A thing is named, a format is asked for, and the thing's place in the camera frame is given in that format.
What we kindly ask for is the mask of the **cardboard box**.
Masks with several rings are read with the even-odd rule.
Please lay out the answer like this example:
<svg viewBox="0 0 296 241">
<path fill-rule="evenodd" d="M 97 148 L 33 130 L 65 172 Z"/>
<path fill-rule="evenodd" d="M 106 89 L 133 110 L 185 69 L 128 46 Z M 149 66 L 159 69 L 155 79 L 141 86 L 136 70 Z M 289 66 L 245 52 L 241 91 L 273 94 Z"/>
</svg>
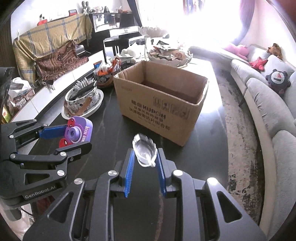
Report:
<svg viewBox="0 0 296 241">
<path fill-rule="evenodd" d="M 141 61 L 113 78 L 121 114 L 184 146 L 207 95 L 208 78 L 189 67 Z"/>
</svg>

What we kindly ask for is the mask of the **purple spider-man toy camera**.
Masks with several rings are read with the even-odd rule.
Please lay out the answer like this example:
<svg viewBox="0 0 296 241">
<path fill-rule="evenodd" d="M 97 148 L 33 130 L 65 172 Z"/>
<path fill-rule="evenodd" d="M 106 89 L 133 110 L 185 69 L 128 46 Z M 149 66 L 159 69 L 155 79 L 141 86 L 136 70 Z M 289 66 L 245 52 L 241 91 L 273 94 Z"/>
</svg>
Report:
<svg viewBox="0 0 296 241">
<path fill-rule="evenodd" d="M 91 140 L 93 123 L 91 120 L 74 116 L 68 120 L 65 128 L 64 137 L 60 139 L 59 147 L 66 147 L 81 142 L 89 142 Z"/>
</svg>

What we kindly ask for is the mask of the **grey curved sofa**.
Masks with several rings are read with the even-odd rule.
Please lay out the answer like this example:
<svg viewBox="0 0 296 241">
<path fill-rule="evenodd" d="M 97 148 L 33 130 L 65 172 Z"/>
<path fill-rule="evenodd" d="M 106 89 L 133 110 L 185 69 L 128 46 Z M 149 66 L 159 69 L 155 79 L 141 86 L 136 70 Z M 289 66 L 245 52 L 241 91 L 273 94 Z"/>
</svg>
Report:
<svg viewBox="0 0 296 241">
<path fill-rule="evenodd" d="M 264 200 L 260 227 L 269 240 L 295 240 L 295 68 L 259 45 L 248 47 L 248 60 L 224 49 L 191 47 L 194 57 L 226 70 L 236 82 L 254 121 L 263 156 Z M 249 62 L 268 59 L 264 71 Z M 283 97 L 266 75 L 286 71 L 291 86 Z"/>
</svg>

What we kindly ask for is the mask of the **black remote in bowl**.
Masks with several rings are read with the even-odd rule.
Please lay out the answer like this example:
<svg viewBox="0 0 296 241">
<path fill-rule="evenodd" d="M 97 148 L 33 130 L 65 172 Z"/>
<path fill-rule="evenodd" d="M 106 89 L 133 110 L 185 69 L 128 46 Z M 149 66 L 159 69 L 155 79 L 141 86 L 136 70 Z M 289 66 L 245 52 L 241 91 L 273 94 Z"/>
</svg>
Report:
<svg viewBox="0 0 296 241">
<path fill-rule="evenodd" d="M 94 87 L 96 87 L 96 81 L 90 83 L 89 85 L 87 85 L 86 87 L 83 87 L 82 89 L 80 89 L 76 94 L 72 95 L 69 97 L 69 101 L 73 101 L 77 98 L 80 98 L 84 95 L 86 95 L 89 91 L 91 91 Z"/>
</svg>

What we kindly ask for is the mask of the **yellow plaid blanket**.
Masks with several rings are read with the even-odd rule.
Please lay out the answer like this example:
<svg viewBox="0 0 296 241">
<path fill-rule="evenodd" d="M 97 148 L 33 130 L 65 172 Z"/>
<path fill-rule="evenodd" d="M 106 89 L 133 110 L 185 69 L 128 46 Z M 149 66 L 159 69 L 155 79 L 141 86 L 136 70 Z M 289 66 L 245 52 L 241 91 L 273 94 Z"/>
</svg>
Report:
<svg viewBox="0 0 296 241">
<path fill-rule="evenodd" d="M 90 40 L 92 30 L 89 16 L 77 14 L 39 25 L 15 38 L 13 51 L 20 77 L 34 84 L 34 60 L 55 52 L 69 41 L 79 44 Z"/>
</svg>

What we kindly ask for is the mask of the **dark round sailboat cushion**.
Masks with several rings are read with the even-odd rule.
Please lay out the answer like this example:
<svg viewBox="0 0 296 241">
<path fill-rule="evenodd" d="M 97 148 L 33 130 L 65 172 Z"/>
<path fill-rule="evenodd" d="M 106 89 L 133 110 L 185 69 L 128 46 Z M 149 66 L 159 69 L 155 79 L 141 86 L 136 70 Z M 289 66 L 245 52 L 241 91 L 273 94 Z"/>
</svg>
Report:
<svg viewBox="0 0 296 241">
<path fill-rule="evenodd" d="M 266 75 L 265 78 L 268 82 L 268 86 L 281 97 L 284 96 L 286 90 L 291 86 L 286 71 L 273 69 L 272 73 Z"/>
</svg>

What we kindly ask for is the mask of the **brown plush animal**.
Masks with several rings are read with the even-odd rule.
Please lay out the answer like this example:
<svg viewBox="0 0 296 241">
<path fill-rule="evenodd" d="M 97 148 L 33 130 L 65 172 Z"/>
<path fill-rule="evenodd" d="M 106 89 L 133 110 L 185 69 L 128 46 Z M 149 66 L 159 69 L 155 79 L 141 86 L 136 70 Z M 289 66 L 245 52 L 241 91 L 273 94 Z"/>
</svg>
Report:
<svg viewBox="0 0 296 241">
<path fill-rule="evenodd" d="M 267 53 L 276 56 L 280 60 L 283 60 L 281 47 L 276 43 L 273 43 L 273 45 L 271 47 L 267 48 Z"/>
</svg>

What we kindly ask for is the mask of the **basket with snack packets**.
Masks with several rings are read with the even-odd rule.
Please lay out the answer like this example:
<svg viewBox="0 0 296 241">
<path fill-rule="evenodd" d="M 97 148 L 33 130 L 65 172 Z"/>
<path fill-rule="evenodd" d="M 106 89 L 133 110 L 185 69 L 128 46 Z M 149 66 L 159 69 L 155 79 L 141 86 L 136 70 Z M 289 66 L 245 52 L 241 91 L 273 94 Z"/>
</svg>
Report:
<svg viewBox="0 0 296 241">
<path fill-rule="evenodd" d="M 98 88 L 107 88 L 113 85 L 113 77 L 121 71 L 121 59 L 113 58 L 109 62 L 100 60 L 94 65 L 93 77 Z"/>
</svg>

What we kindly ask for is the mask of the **brown patterned cloth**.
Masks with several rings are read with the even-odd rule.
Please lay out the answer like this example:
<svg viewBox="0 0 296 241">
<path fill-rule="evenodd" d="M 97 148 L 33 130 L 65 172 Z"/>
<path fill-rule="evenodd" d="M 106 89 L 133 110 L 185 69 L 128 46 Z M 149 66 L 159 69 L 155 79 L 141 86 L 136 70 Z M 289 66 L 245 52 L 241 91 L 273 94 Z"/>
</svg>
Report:
<svg viewBox="0 0 296 241">
<path fill-rule="evenodd" d="M 38 80 L 49 83 L 89 61 L 87 56 L 79 57 L 73 40 L 68 41 L 55 52 L 34 60 Z"/>
</svg>

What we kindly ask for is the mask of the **clear leaf-shaped dish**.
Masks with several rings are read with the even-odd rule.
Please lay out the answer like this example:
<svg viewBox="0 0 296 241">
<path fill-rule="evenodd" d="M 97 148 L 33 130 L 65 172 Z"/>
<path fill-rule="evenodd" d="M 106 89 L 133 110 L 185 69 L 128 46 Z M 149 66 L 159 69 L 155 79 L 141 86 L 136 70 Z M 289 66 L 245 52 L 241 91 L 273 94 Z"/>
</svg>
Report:
<svg viewBox="0 0 296 241">
<path fill-rule="evenodd" d="M 151 138 L 138 133 L 132 141 L 132 148 L 137 157 L 137 161 L 142 167 L 156 166 L 157 148 Z"/>
</svg>

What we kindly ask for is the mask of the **white tiered fruit stand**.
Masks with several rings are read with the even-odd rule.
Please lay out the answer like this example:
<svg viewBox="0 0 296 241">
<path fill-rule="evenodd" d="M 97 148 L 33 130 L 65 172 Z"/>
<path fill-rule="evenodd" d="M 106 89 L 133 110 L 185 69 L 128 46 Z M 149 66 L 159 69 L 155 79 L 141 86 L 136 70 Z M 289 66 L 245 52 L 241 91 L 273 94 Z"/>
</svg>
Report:
<svg viewBox="0 0 296 241">
<path fill-rule="evenodd" d="M 172 46 L 156 38 L 165 37 L 166 31 L 158 27 L 139 27 L 139 33 L 144 36 L 144 57 L 146 61 L 158 64 L 168 65 L 171 67 L 182 68 L 190 63 L 193 54 L 189 50 L 183 50 L 180 46 Z"/>
</svg>

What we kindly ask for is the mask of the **white oval plate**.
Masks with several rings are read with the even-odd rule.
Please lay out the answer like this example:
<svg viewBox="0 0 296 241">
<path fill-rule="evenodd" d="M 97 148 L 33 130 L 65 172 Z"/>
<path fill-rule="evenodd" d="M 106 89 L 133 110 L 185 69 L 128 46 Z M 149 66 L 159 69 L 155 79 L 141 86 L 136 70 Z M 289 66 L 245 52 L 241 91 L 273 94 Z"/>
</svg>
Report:
<svg viewBox="0 0 296 241">
<path fill-rule="evenodd" d="M 102 101 L 104 99 L 104 93 L 101 89 L 98 89 L 98 93 L 99 93 L 98 102 L 91 109 L 87 110 L 84 114 L 82 114 L 81 117 L 88 118 L 100 108 Z M 62 115 L 62 118 L 69 120 L 69 116 L 67 116 L 64 107 L 62 107 L 61 115 Z"/>
</svg>

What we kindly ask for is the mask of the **black piano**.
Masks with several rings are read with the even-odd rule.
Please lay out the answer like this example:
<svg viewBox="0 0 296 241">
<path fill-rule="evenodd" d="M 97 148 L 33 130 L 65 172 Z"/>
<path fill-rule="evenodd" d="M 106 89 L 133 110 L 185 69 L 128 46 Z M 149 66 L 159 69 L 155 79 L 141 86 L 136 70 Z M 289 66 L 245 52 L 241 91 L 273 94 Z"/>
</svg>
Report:
<svg viewBox="0 0 296 241">
<path fill-rule="evenodd" d="M 142 37 L 133 13 L 93 13 L 89 18 L 93 30 L 86 50 L 90 53 L 106 53 L 106 48 L 112 48 L 116 55 L 130 46 L 130 39 Z"/>
</svg>

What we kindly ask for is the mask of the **pink plush toy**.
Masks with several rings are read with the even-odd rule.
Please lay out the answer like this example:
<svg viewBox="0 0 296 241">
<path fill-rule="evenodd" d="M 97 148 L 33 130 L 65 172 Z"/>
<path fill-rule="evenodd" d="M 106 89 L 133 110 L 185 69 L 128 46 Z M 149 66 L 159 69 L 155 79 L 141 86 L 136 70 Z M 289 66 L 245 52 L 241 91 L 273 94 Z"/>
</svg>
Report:
<svg viewBox="0 0 296 241">
<path fill-rule="evenodd" d="M 230 44 L 229 46 L 225 47 L 224 50 L 237 55 L 245 61 L 248 60 L 247 56 L 249 54 L 249 50 L 245 45 L 236 46 L 234 44 Z"/>
</svg>

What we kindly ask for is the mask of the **red star plush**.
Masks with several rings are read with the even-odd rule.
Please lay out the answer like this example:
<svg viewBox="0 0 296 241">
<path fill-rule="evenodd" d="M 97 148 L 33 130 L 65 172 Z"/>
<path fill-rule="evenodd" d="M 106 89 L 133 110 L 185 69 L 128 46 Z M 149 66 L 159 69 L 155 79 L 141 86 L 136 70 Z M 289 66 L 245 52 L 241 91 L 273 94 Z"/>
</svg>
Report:
<svg viewBox="0 0 296 241">
<path fill-rule="evenodd" d="M 264 66 L 268 62 L 268 59 L 262 59 L 258 57 L 255 61 L 249 62 L 250 66 L 257 71 L 264 71 Z"/>
</svg>

